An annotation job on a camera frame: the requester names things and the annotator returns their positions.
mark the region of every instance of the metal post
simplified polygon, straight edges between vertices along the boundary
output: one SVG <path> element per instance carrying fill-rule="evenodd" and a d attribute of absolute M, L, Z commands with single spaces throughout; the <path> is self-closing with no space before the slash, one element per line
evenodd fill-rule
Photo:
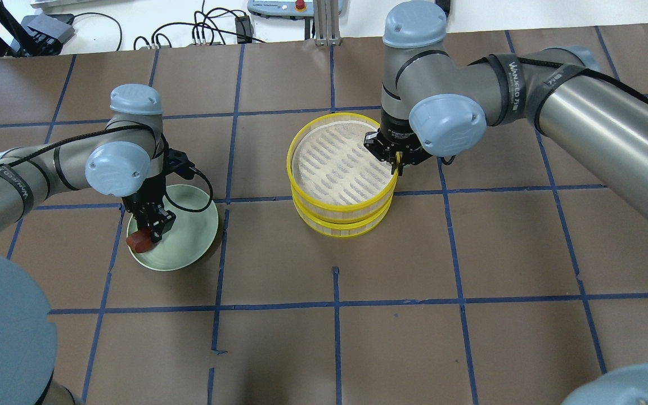
<path fill-rule="evenodd" d="M 339 34 L 339 0 L 314 0 L 314 24 L 318 46 L 340 44 Z"/>

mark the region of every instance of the blue-gray joint cap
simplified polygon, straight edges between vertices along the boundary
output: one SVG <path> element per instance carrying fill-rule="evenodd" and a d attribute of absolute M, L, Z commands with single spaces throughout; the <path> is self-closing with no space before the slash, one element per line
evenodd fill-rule
<path fill-rule="evenodd" d="M 161 96 L 144 84 L 122 84 L 111 90 L 112 111 L 136 115 L 161 115 Z"/>
<path fill-rule="evenodd" d="M 586 69 L 591 69 L 592 71 L 597 71 L 601 73 L 601 65 L 594 57 L 591 49 L 586 46 L 581 46 L 580 44 L 574 44 L 573 46 L 552 46 L 546 49 L 564 49 L 573 53 L 574 56 L 579 57 L 579 60 L 584 64 Z"/>
<path fill-rule="evenodd" d="M 438 94 L 418 102 L 409 124 L 424 150 L 434 156 L 454 156 L 481 141 L 487 130 L 484 110 L 459 94 Z"/>
<path fill-rule="evenodd" d="M 392 48 L 430 46 L 440 43 L 446 35 L 447 15 L 434 3 L 401 3 L 386 16 L 384 43 Z"/>

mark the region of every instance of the electrical wire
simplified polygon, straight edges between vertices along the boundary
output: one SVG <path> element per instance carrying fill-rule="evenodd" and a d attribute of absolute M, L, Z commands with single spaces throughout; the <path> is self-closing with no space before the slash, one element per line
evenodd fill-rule
<path fill-rule="evenodd" d="M 161 134 L 161 140 L 164 143 L 164 151 L 163 151 L 163 153 L 166 154 L 167 151 L 169 151 L 169 141 L 167 141 L 167 137 L 164 136 L 164 134 Z M 177 207 L 178 209 L 180 209 L 182 211 L 186 211 L 188 213 L 202 213 L 202 212 L 206 211 L 206 209 L 209 207 L 209 205 L 211 205 L 212 202 L 214 201 L 214 189 L 212 187 L 212 183 L 209 182 L 209 179 L 205 176 L 204 173 L 202 173 L 200 171 L 200 169 L 196 169 L 196 167 L 191 167 L 191 171 L 193 171 L 193 173 L 195 175 L 201 177 L 201 179 L 203 179 L 206 182 L 206 186 L 209 188 L 209 200 L 206 201 L 206 205 L 203 208 L 196 208 L 196 209 L 195 208 L 186 208 L 186 207 L 182 207 L 182 205 L 178 205 L 176 202 L 172 201 L 171 197 L 169 197 L 169 193 L 167 192 L 167 188 L 164 188 L 164 197 L 166 197 L 166 199 L 170 203 L 172 203 L 172 205 L 174 207 Z"/>
<path fill-rule="evenodd" d="M 134 38 L 134 45 L 132 47 L 134 48 L 134 51 L 136 51 L 137 49 L 137 41 L 139 41 L 139 39 L 144 39 L 144 43 L 146 43 L 146 47 L 151 49 L 151 43 L 149 43 L 149 39 L 146 39 L 143 36 L 139 35 L 138 37 Z"/>
<path fill-rule="evenodd" d="M 23 157 L 23 158 L 16 159 L 15 161 L 13 161 L 13 162 L 11 162 L 11 163 L 9 163 L 7 165 L 9 167 L 18 166 L 18 165 L 20 165 L 22 163 L 30 161 L 31 159 L 33 159 L 33 158 L 35 158 L 35 157 L 37 157 L 37 156 L 39 156 L 41 154 L 45 154 L 45 153 L 51 151 L 52 149 L 56 149 L 56 148 L 58 148 L 58 147 L 60 147 L 62 145 L 66 145 L 67 143 L 71 143 L 71 142 L 74 142 L 74 141 L 81 141 L 82 139 L 93 138 L 95 136 L 102 136 L 102 135 L 106 135 L 108 133 L 115 133 L 115 132 L 118 132 L 118 131 L 127 131 L 127 130 L 147 130 L 147 131 L 149 131 L 151 133 L 152 136 L 155 136 L 154 131 L 151 128 L 149 128 L 149 126 L 141 125 L 141 124 L 124 125 L 124 126 L 121 126 L 121 127 L 109 128 L 109 129 L 96 131 L 96 132 L 92 132 L 92 133 L 85 133 L 83 135 L 75 136 L 74 138 L 68 138 L 68 139 L 65 139 L 63 141 L 59 141 L 57 143 L 52 143 L 51 145 L 44 146 L 44 148 L 38 149 L 38 150 L 34 151 L 33 153 Z"/>
<path fill-rule="evenodd" d="M 193 13 L 193 22 L 195 23 L 195 27 L 193 28 L 193 30 L 196 30 L 196 24 L 198 24 L 198 21 L 196 20 L 197 15 L 201 15 L 204 18 L 203 21 L 201 21 L 202 23 L 206 23 L 206 21 L 209 20 L 209 21 L 211 21 L 211 25 L 214 26 L 214 28 L 216 28 L 217 30 L 219 30 L 219 26 L 217 25 L 216 21 L 214 21 L 211 17 L 209 17 L 208 15 L 206 15 L 205 13 L 203 13 L 203 12 L 201 12 L 199 10 L 196 10 Z M 202 26 L 201 27 L 201 36 L 202 36 L 203 40 L 206 42 L 206 36 L 205 36 L 205 33 L 204 33 L 205 28 L 209 28 L 211 30 L 211 42 L 209 42 L 209 44 L 214 44 L 214 30 L 211 28 L 211 26 Z M 222 33 L 219 33 L 219 39 L 222 40 L 222 44 L 226 44 L 226 41 L 224 41 L 224 36 L 223 36 Z"/>
<path fill-rule="evenodd" d="M 239 33 L 232 33 L 231 31 L 226 31 L 226 30 L 217 30 L 216 28 L 209 28 L 209 30 L 214 30 L 214 31 L 216 31 L 216 32 L 218 32 L 218 33 L 224 33 L 224 34 L 234 35 L 234 36 L 236 36 L 237 38 L 250 39 L 251 41 L 257 41 L 257 42 L 259 42 L 259 43 L 266 43 L 265 41 L 262 41 L 262 40 L 259 39 L 259 38 L 254 38 L 254 37 L 251 37 L 251 36 L 249 36 L 249 35 L 242 35 L 242 34 L 239 34 Z"/>
<path fill-rule="evenodd" d="M 456 157 L 457 157 L 457 155 L 454 155 L 454 156 L 450 157 L 449 160 L 445 160 L 444 158 L 442 158 L 442 164 L 443 164 L 444 166 L 449 166 L 449 165 L 451 165 L 453 162 L 455 162 L 455 158 L 456 158 Z"/>
<path fill-rule="evenodd" d="M 113 16 L 110 15 L 105 15 L 105 13 L 97 13 L 95 11 L 88 11 L 86 13 L 78 13 L 77 15 L 73 16 L 70 21 L 72 21 L 72 24 L 74 25 L 74 19 L 77 18 L 78 16 L 83 16 L 83 15 L 98 15 L 98 16 L 105 16 L 106 18 L 110 19 L 111 21 L 114 21 L 116 23 L 116 26 L 119 27 L 119 44 L 116 45 L 116 51 L 122 48 L 122 40 L 124 39 L 124 31 L 122 30 L 122 25 L 116 20 L 116 18 L 113 18 Z"/>
<path fill-rule="evenodd" d="M 169 43 L 169 48 L 173 48 L 172 41 L 169 40 L 169 37 L 167 37 L 165 34 L 161 34 L 161 33 L 157 34 L 156 37 L 155 37 L 156 44 L 157 44 L 157 46 L 159 46 L 159 48 L 161 48 L 161 43 L 159 42 L 159 37 L 164 37 L 164 39 L 166 39 L 166 41 Z"/>

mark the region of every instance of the metal tube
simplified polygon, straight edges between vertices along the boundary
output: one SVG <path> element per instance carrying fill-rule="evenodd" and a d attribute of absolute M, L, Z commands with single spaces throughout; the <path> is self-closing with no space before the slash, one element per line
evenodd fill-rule
<path fill-rule="evenodd" d="M 648 219 L 648 105 L 586 76 L 543 103 L 542 133 Z"/>

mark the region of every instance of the white floor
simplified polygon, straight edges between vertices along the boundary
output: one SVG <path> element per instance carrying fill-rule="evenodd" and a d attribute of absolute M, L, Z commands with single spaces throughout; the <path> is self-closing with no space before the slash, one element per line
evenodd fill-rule
<path fill-rule="evenodd" d="M 402 0 L 346 0 L 340 16 L 343 37 L 378 36 L 383 33 L 386 13 Z M 453 10 L 448 31 L 516 30 L 525 28 L 557 28 L 558 26 L 620 25 L 648 23 L 648 0 L 452 0 Z M 28 0 L 4 0 L 18 20 L 40 10 L 29 7 Z M 246 0 L 208 0 L 205 10 L 213 7 L 241 8 Z M 96 0 L 65 7 L 52 7 L 44 12 L 81 13 L 98 11 L 113 16 L 121 23 L 124 39 L 121 48 L 132 49 L 134 38 L 147 38 L 158 26 L 172 21 L 193 21 L 199 0 Z M 231 17 L 220 19 L 219 27 L 234 31 Z M 267 42 L 298 41 L 304 38 L 303 21 L 253 17 L 254 35 Z M 113 21 L 100 16 L 82 16 L 75 21 L 76 34 L 62 53 L 105 52 L 116 49 L 119 32 Z M 165 33 L 175 47 L 191 43 L 191 28 L 170 26 Z M 6 41 L 11 36 L 0 26 Z M 234 43 L 232 36 L 224 36 Z"/>

